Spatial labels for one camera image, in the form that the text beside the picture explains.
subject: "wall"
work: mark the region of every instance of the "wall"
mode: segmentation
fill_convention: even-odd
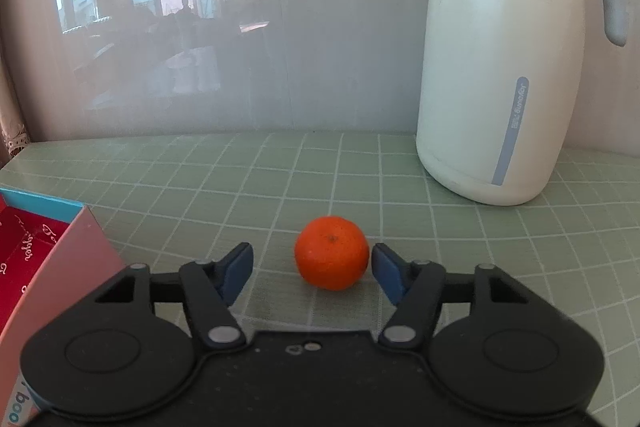
[[[629,1],[619,50],[604,36],[602,1],[587,0],[569,144],[640,155],[640,0]],[[132,0],[97,2],[115,29],[80,60],[55,0],[0,0],[8,67],[36,139],[415,131],[427,0],[219,0],[215,19],[171,27],[133,16]]]

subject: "orange fruit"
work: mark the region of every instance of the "orange fruit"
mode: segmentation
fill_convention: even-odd
[[[344,290],[369,264],[369,245],[355,223],[338,216],[318,217],[300,233],[294,247],[302,278],[325,290]]]

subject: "open box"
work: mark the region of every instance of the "open box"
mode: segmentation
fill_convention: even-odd
[[[20,378],[24,343],[123,267],[83,204],[0,188],[0,427],[36,412]]]

